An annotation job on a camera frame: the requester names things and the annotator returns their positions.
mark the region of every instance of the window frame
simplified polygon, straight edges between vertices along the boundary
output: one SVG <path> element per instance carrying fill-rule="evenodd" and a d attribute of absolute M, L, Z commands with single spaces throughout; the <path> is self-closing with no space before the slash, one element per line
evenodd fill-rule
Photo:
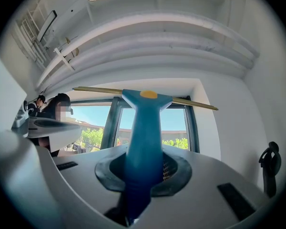
<path fill-rule="evenodd" d="M 180 98 L 191 100 L 190 96 Z M 116 134 L 120 127 L 123 109 L 131 108 L 130 105 L 121 97 L 114 97 L 112 99 L 96 99 L 71 102 L 71 106 L 94 106 L 101 105 L 102 103 L 104 103 L 104 105 L 108 105 L 108 103 L 111 103 L 111 106 L 104 127 L 101 150 L 114 147 L 116 141 Z M 172 103 L 167 108 L 184 109 L 184 120 L 186 133 L 188 136 L 189 151 L 199 153 L 198 131 L 193 107 L 183 104 Z"/>

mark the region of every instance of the sky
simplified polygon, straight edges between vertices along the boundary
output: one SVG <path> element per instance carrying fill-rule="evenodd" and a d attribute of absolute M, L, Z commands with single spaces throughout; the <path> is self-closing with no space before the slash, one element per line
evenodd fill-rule
<path fill-rule="evenodd" d="M 91 125 L 105 126 L 110 106 L 73 106 L 72 109 L 73 115 L 68 115 L 68 117 Z M 120 128 L 131 129 L 134 114 L 134 109 L 123 109 Z M 165 109 L 160 113 L 160 119 L 163 131 L 185 130 L 183 109 Z"/>

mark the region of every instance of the window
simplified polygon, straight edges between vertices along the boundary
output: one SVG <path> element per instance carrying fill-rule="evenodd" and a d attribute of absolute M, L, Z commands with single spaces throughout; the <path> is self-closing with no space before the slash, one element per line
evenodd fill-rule
<path fill-rule="evenodd" d="M 66 121 L 80 125 L 82 134 L 73 144 L 64 147 L 59 152 L 59 156 L 100 150 L 110 105 L 111 103 L 106 103 L 106 105 L 72 106 L 73 115 L 67 114 Z"/>
<path fill-rule="evenodd" d="M 129 143 L 135 110 L 122 108 L 121 120 L 115 136 L 115 145 Z M 182 149 L 189 149 L 184 108 L 167 108 L 160 113 L 162 143 Z"/>

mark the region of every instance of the yellow cap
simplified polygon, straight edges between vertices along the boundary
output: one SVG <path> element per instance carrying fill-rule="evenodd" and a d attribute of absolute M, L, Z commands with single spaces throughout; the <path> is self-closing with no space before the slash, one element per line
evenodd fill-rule
<path fill-rule="evenodd" d="M 158 98 L 158 94 L 154 91 L 141 91 L 140 96 L 146 97 L 146 98 Z"/>

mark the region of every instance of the person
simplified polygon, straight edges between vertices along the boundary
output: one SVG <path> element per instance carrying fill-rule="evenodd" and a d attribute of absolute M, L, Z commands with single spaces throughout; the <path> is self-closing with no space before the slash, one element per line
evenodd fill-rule
<path fill-rule="evenodd" d="M 37 113 L 37 117 L 49 118 L 60 121 L 65 112 L 71 111 L 71 102 L 67 94 L 58 94 L 54 98 L 48 101 L 47 106 Z M 50 140 L 49 137 L 33 138 L 31 141 L 38 146 L 47 148 L 50 151 Z M 52 157 L 56 157 L 59 150 L 50 153 Z"/>
<path fill-rule="evenodd" d="M 40 108 L 45 104 L 45 102 L 46 102 L 45 96 L 39 95 L 36 101 L 28 105 L 29 116 L 36 117 L 37 113 L 40 112 Z"/>

